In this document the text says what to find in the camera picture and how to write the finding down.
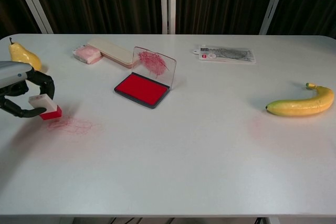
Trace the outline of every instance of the pear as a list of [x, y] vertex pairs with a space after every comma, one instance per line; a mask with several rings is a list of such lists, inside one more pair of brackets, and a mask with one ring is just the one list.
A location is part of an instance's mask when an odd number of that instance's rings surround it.
[[21, 44], [12, 42], [12, 38], [9, 38], [9, 40], [11, 43], [9, 46], [9, 52], [12, 61], [29, 63], [37, 71], [41, 69], [41, 60], [36, 56], [36, 54], [29, 52]]

